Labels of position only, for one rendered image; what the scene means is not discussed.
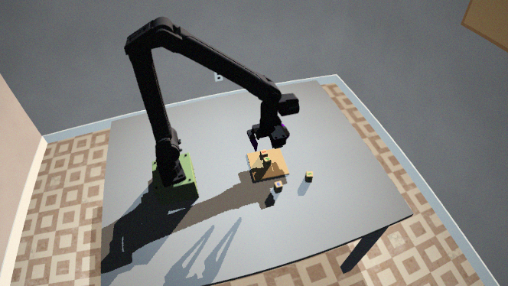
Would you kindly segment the tan flat mat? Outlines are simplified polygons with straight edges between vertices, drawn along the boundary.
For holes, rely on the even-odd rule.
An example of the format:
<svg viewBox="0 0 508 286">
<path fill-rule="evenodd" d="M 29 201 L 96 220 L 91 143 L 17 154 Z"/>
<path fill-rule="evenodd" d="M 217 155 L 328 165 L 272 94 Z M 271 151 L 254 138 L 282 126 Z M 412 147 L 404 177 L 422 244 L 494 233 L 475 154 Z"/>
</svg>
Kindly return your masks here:
<svg viewBox="0 0 508 286">
<path fill-rule="evenodd" d="M 264 165 L 260 151 L 247 154 L 254 181 L 289 174 L 280 148 L 269 149 L 267 152 L 272 161 L 268 166 Z"/>
</svg>

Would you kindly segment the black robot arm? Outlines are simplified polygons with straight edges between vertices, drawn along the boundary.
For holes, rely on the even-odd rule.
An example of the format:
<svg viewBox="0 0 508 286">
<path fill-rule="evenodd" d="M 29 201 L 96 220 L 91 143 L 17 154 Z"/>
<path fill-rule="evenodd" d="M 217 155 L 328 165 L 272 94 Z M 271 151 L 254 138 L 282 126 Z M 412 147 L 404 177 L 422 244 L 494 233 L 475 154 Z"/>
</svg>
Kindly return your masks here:
<svg viewBox="0 0 508 286">
<path fill-rule="evenodd" d="M 272 148 L 281 148 L 286 145 L 287 136 L 282 130 L 282 121 L 277 116 L 278 113 L 280 116 L 299 113 L 299 100 L 294 93 L 282 94 L 267 76 L 249 69 L 193 36 L 182 27 L 172 23 L 169 18 L 156 18 L 129 35 L 124 49 L 132 63 L 151 123 L 156 141 L 155 161 L 164 187 L 186 180 L 186 175 L 179 161 L 182 151 L 182 148 L 179 148 L 181 140 L 178 139 L 176 130 L 168 121 L 151 54 L 151 49 L 158 47 L 184 55 L 257 96 L 262 100 L 261 119 L 267 122 L 277 119 L 273 123 L 259 120 L 262 137 L 270 138 Z M 279 107 L 278 102 L 281 104 Z"/>
</svg>

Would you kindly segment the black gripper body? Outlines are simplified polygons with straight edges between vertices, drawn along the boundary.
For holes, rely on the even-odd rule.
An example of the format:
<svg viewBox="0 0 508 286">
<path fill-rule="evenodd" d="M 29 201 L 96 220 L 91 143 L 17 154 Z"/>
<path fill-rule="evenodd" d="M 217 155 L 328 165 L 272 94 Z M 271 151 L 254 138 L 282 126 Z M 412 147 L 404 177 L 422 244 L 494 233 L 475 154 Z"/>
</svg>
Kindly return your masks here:
<svg viewBox="0 0 508 286">
<path fill-rule="evenodd" d="M 261 116 L 260 116 L 260 119 L 261 119 Z M 261 119 L 261 120 L 262 120 L 262 119 Z M 276 119 L 276 120 L 277 120 L 277 119 Z M 263 122 L 266 122 L 266 123 L 273 123 L 273 122 L 275 122 L 276 120 L 274 120 L 274 121 L 272 121 L 272 122 L 267 122 L 267 121 L 264 121 L 264 120 L 262 120 L 262 121 L 263 121 Z M 288 129 L 287 129 L 285 126 L 282 126 L 282 129 L 283 129 L 283 131 L 285 132 L 286 136 L 289 136 L 289 135 L 290 135 L 290 133 L 288 132 Z M 253 126 L 252 126 L 252 129 L 247 130 L 247 134 L 248 134 L 248 136 L 249 136 L 249 139 L 250 139 L 250 140 L 254 140 L 254 139 L 256 139 L 256 138 L 257 138 L 257 140 L 259 140 L 260 138 L 264 138 L 264 137 L 262 137 L 262 134 L 261 134 L 261 132 L 260 132 L 260 130 L 259 130 L 259 124 L 253 125 Z M 256 134 L 256 136 L 255 136 L 254 134 Z"/>
</svg>

